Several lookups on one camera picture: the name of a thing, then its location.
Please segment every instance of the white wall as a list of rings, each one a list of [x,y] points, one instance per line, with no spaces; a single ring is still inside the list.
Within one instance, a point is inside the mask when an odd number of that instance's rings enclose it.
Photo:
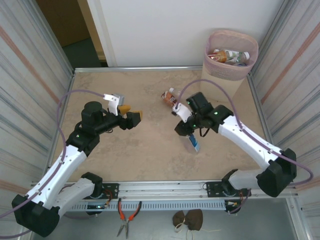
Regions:
[[[224,28],[266,35],[283,0],[88,0],[111,67],[202,65]]]

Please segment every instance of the string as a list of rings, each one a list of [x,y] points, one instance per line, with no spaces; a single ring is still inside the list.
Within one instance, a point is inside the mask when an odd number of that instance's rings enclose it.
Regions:
[[[174,228],[174,232],[179,234],[182,232],[183,228],[181,227],[186,221],[186,218],[183,219],[183,222],[179,223],[177,226],[175,226]],[[217,230],[206,230],[206,229],[203,229],[201,228],[200,230],[204,231],[204,232],[207,232],[207,233],[212,233],[212,232],[217,232],[217,231],[221,231],[221,229],[217,229]],[[194,233],[192,230],[188,229],[188,231],[186,231],[186,235],[185,235],[185,239],[188,240],[188,233],[191,233],[192,235],[192,240],[195,239],[195,236],[194,236]]]

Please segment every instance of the label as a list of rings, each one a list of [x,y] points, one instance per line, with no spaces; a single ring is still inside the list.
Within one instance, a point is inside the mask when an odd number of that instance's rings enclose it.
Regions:
[[[161,99],[168,105],[170,105],[171,107],[173,107],[176,103],[177,103],[177,99],[175,98],[175,96],[173,96],[170,92],[165,91],[162,95],[161,95]]]
[[[225,53],[225,51],[214,52],[213,54],[210,54],[209,57],[219,63],[224,63],[225,61],[227,61],[227,54]]]
[[[196,152],[199,152],[199,150],[200,150],[200,145],[198,144],[198,141],[196,140],[196,138],[195,138],[195,136],[194,136],[193,134],[191,134],[191,135],[189,136],[189,140],[190,140],[192,146],[194,147],[195,151],[196,151]]]

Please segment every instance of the wastebasket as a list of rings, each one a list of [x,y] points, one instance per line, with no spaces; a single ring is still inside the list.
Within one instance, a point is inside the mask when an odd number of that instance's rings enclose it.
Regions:
[[[233,66],[217,62],[208,56],[212,54],[215,49],[248,52],[250,58],[246,66]],[[214,31],[210,35],[205,47],[201,78],[219,84],[232,98],[256,63],[258,50],[257,41],[249,35],[230,30]],[[210,83],[201,82],[200,90],[207,98],[221,102],[228,101],[222,91]]]

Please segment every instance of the doorway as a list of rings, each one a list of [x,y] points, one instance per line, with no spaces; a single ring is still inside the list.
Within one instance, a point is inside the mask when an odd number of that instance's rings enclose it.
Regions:
[[[107,67],[87,0],[36,0],[72,68]]]

